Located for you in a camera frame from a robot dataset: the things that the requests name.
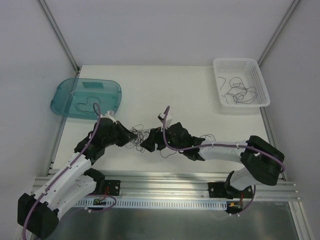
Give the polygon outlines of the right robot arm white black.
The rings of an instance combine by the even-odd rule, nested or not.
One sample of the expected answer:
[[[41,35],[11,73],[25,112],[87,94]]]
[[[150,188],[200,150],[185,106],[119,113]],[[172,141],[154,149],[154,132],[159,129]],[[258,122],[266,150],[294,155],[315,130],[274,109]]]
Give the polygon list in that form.
[[[243,165],[231,171],[225,182],[209,184],[212,198],[251,198],[258,183],[275,186],[284,172],[285,156],[259,136],[240,142],[217,142],[192,136],[180,122],[163,129],[152,128],[140,146],[149,152],[168,148],[192,161],[224,160]]]

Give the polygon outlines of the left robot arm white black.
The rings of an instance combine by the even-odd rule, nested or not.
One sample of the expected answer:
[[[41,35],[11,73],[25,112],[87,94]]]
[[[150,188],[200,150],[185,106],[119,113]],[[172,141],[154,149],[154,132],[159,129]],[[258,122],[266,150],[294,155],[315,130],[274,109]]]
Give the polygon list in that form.
[[[94,129],[74,148],[67,163],[46,184],[33,194],[24,193],[18,199],[17,222],[27,232],[45,240],[56,229],[63,215],[85,196],[104,194],[105,175],[93,164],[109,146],[122,147],[137,135],[119,121],[101,117]]]

